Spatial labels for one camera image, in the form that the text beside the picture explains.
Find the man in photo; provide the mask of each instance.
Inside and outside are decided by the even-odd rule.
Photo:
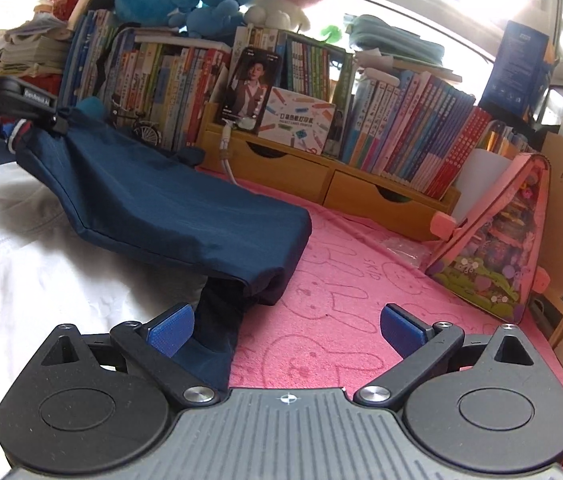
[[[252,59],[246,65],[246,74],[243,79],[235,78],[233,90],[235,102],[231,113],[236,117],[255,117],[266,95],[268,87],[260,82],[266,76],[266,62]]]

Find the pink bag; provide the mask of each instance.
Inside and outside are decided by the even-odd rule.
[[[549,283],[537,266],[546,219],[550,164],[521,153],[460,225],[436,213],[431,232],[441,241],[424,264],[426,275],[460,298],[509,323],[519,323],[531,290]]]

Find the small bicycle figurine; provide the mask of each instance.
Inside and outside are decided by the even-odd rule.
[[[130,110],[122,108],[119,95],[113,94],[111,98],[111,124],[116,126],[117,119],[132,119],[131,128],[133,136],[151,146],[158,146],[160,144],[161,133],[157,129],[157,123],[145,121],[144,117],[146,114],[144,112],[135,111],[134,115],[125,115],[120,112],[130,113]]]

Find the gray ribbed plate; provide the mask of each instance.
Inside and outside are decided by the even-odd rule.
[[[14,470],[8,480],[48,478]],[[362,408],[338,388],[232,390],[225,402],[182,412],[156,450],[91,480],[468,480],[433,461],[395,415]],[[517,478],[563,480],[563,470]]]

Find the rabbit pattern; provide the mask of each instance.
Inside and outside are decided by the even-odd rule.
[[[313,232],[278,304],[246,314],[232,387],[341,386],[352,396],[401,361],[379,331],[388,302],[429,324],[456,323],[466,333],[492,334],[499,326],[383,246],[395,235],[382,227],[262,186],[248,188],[305,207]],[[563,384],[563,368],[532,317],[521,326]]]

